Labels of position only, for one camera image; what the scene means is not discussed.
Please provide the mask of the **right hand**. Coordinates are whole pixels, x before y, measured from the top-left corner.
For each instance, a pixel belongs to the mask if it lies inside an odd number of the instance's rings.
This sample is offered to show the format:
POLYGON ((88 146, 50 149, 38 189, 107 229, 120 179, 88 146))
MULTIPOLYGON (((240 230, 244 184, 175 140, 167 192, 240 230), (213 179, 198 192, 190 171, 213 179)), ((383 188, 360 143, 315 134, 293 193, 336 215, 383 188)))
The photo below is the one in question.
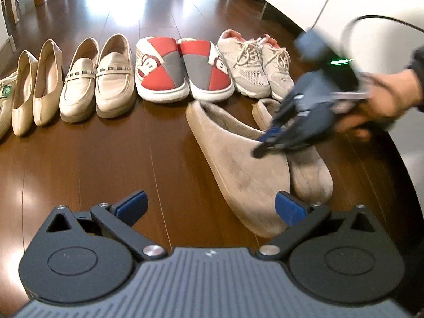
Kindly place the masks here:
POLYGON ((347 133, 361 142, 371 139, 368 122, 395 121, 411 108, 423 104, 423 87, 417 73, 406 69, 396 74, 366 74, 369 97, 358 103, 335 125, 335 131, 347 133))

